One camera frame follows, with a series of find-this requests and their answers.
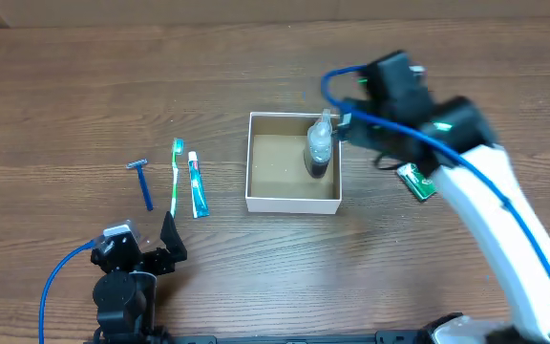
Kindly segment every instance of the green package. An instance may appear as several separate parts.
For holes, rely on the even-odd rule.
[[[396,173],[419,202],[428,200],[430,196],[436,193],[434,183],[424,177],[414,163],[407,163],[398,167]]]

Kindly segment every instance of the wood grain surface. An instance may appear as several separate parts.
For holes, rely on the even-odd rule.
[[[193,220],[187,168],[176,218],[188,248],[159,278],[157,321],[174,334],[372,333],[447,312],[505,318],[496,278],[435,196],[418,204],[374,152],[345,146],[336,216],[248,214],[250,111],[319,112],[320,76],[404,48],[435,96],[472,98],[497,128],[550,233],[550,18],[0,30],[0,342],[34,343],[55,264],[132,219],[157,245],[170,146],[199,152],[211,216]],[[350,79],[338,96],[357,95]],[[155,210],[137,174],[147,158]],[[89,254],[57,276],[50,343],[97,327]]]

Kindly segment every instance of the cardboard box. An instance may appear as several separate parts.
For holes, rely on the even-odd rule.
[[[341,142],[326,175],[305,168],[307,129],[321,114],[253,112],[249,115],[245,201],[249,212],[334,214],[341,204]],[[332,117],[336,125],[338,117]]]

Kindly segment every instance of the wall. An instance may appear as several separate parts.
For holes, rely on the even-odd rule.
[[[527,16],[550,0],[0,0],[13,28]]]

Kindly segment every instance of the clear plastic bottle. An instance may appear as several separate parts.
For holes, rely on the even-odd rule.
[[[330,110],[325,109],[322,117],[307,130],[305,167],[313,178],[322,178],[332,157],[332,124]]]

